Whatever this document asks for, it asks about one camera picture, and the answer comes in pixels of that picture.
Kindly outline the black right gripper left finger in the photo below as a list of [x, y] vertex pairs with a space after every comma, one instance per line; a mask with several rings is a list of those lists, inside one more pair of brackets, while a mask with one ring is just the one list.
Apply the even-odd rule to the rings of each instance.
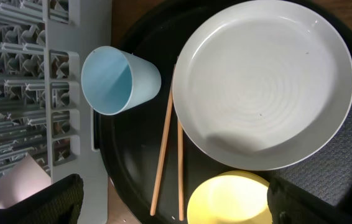
[[0, 209], [0, 223], [77, 224], [83, 197], [83, 179], [71, 174], [9, 208]]

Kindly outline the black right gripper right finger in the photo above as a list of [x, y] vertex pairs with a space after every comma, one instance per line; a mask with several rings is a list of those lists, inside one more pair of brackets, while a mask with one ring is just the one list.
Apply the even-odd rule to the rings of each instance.
[[279, 177], [270, 181], [267, 203], [273, 224], [352, 223], [348, 214]]

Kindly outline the pink cup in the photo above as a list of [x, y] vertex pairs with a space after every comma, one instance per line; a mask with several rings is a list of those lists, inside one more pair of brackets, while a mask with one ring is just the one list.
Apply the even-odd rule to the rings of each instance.
[[18, 202], [51, 185], [50, 176], [31, 156], [25, 156], [7, 174], [0, 177], [0, 209]]

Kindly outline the yellow bowl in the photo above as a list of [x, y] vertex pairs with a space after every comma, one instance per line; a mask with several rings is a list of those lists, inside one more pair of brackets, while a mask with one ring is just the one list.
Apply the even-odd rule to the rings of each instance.
[[269, 182], [241, 170], [222, 173], [200, 184], [187, 205], [188, 224], [271, 224]]

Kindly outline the light blue cup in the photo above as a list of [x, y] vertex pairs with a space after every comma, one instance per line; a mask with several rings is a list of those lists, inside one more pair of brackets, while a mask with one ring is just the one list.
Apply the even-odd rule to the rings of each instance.
[[161, 88], [161, 75], [147, 60], [102, 46], [87, 56], [81, 87], [96, 112], [116, 115], [153, 99]]

